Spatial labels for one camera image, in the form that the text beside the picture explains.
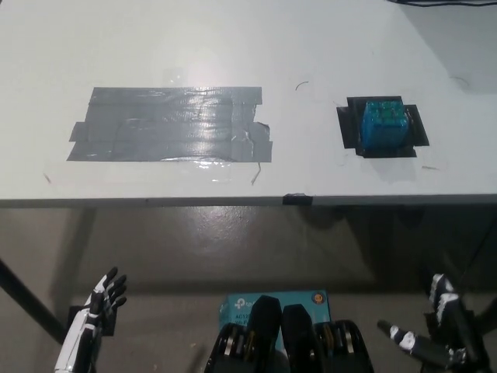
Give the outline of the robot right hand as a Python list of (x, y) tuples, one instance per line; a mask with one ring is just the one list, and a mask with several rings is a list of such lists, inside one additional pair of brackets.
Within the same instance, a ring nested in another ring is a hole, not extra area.
[(377, 327), (409, 357), (421, 372), (491, 372), (484, 336), (496, 330), (496, 301), (477, 315), (446, 274), (427, 274), (423, 287), (433, 307), (425, 314), (429, 336), (380, 320)]

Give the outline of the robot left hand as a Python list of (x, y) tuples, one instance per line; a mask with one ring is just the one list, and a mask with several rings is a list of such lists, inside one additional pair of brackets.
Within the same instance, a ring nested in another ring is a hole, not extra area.
[(55, 372), (95, 372), (102, 339), (115, 333), (117, 310), (127, 301), (127, 276), (113, 267), (83, 305), (70, 308), (68, 332), (54, 366)]

